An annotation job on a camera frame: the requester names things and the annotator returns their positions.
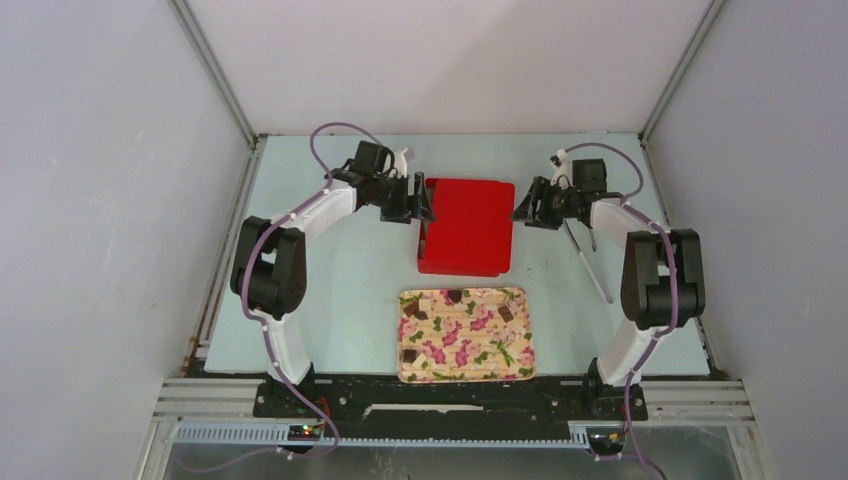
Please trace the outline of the red box lid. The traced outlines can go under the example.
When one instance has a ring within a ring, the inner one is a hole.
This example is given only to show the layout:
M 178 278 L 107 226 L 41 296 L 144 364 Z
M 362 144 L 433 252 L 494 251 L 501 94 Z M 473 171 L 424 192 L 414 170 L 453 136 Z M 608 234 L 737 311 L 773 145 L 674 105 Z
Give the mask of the red box lid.
M 426 181 L 435 219 L 416 255 L 423 274 L 497 277 L 511 268 L 515 185 L 484 179 Z

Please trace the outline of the silver serving tongs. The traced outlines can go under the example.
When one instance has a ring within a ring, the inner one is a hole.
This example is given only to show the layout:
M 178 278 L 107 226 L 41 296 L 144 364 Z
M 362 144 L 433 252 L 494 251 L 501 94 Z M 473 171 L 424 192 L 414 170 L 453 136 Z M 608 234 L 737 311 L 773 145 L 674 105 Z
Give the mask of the silver serving tongs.
M 565 220 L 564 229 L 601 300 L 606 304 L 612 304 L 613 296 L 606 279 L 605 268 L 600 260 L 593 230 L 578 220 L 571 219 Z

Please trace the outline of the red chocolate box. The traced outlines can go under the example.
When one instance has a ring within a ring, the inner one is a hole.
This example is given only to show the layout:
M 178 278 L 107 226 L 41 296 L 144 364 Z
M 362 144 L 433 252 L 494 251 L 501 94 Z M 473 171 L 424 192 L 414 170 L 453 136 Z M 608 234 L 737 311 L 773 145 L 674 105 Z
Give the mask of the red chocolate box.
M 423 222 L 417 269 L 423 274 L 497 277 L 510 270 L 513 228 L 472 220 Z

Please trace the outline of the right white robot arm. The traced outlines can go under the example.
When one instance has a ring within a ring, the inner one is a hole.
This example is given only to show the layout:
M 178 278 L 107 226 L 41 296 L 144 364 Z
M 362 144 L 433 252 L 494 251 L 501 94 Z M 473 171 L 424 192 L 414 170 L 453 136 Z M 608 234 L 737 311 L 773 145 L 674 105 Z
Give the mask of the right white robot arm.
M 619 303 L 623 320 L 590 369 L 598 380 L 581 392 L 585 411 L 606 418 L 622 403 L 618 387 L 636 384 L 657 346 L 706 306 L 702 251 L 693 229 L 673 229 L 638 210 L 607 185 L 601 159 L 550 159 L 554 172 L 537 176 L 512 219 L 547 230 L 569 221 L 613 241 L 623 252 Z

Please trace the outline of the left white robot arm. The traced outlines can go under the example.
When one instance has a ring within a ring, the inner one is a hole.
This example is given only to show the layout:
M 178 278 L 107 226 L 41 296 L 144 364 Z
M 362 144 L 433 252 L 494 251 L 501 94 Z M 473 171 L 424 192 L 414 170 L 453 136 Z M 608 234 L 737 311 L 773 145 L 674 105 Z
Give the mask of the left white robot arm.
M 269 373 L 283 382 L 277 402 L 292 416 L 308 414 L 316 403 L 315 388 L 303 381 L 312 362 L 294 316 L 307 289 L 308 243 L 364 207 L 379 209 L 383 222 L 434 220 L 426 177 L 409 169 L 413 156 L 409 148 L 362 141 L 341 167 L 324 170 L 322 187 L 300 205 L 241 224 L 230 289 L 244 315 L 261 326 Z

